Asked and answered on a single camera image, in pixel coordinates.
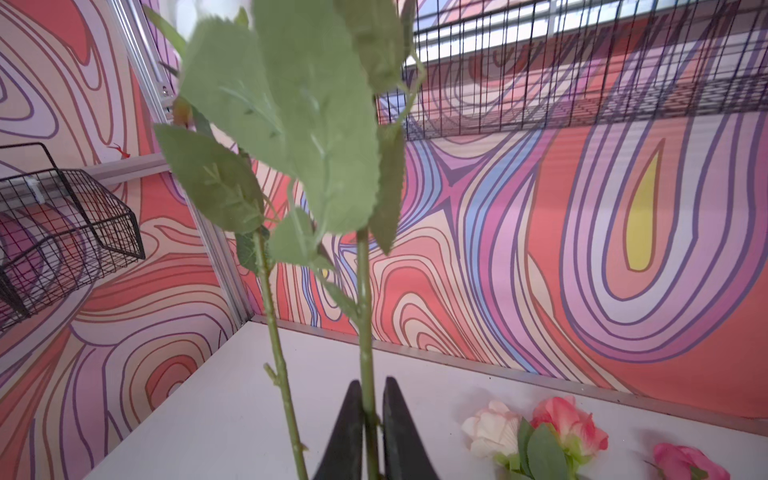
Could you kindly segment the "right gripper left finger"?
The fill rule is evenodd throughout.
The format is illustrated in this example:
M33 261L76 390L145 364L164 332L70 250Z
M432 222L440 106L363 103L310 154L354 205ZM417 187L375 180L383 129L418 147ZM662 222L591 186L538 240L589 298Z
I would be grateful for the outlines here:
M363 460L362 388L353 380L346 391L314 480L360 480Z

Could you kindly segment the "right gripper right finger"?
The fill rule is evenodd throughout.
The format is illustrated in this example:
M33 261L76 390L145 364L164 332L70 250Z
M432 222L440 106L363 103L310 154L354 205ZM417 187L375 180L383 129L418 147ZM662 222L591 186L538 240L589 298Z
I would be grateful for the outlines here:
M383 440L387 479L439 479L394 377L387 377L385 381Z

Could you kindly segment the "small white pink rose spray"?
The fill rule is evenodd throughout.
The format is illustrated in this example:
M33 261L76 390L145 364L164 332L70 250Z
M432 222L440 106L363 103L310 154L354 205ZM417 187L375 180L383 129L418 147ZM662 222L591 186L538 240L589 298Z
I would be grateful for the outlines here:
M492 400L461 429L470 452L493 460L506 479L576 479L609 444L593 415L570 396L541 401L530 419Z

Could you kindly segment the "single white rosebud stem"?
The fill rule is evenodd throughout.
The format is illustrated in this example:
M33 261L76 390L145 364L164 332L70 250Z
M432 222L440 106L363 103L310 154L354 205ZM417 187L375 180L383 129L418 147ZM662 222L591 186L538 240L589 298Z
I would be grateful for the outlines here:
M171 171L193 205L214 225L233 232L238 258L259 280L263 312L269 329L274 363L264 370L280 390L297 477L309 477L289 384L279 328L274 311L267 258L267 200L244 150L234 153L215 138L208 120L182 95L170 104L172 125L155 128Z

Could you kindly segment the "magenta rose stem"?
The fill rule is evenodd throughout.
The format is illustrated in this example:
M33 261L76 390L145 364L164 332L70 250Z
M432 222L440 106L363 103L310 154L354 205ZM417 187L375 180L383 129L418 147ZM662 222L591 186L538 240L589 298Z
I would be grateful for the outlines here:
M198 22L177 50L180 95L216 140L250 157L267 203L267 258L312 271L358 332L362 474L380 477L369 245L392 250L406 115L382 124L379 96L408 99L414 1L254 1Z

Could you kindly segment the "small pink rosebud stem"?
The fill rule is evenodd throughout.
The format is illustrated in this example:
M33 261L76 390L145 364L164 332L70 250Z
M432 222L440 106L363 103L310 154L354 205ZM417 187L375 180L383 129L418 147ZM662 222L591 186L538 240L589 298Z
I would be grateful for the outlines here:
M659 443L653 448L652 463L659 479L730 480L731 474L696 448Z

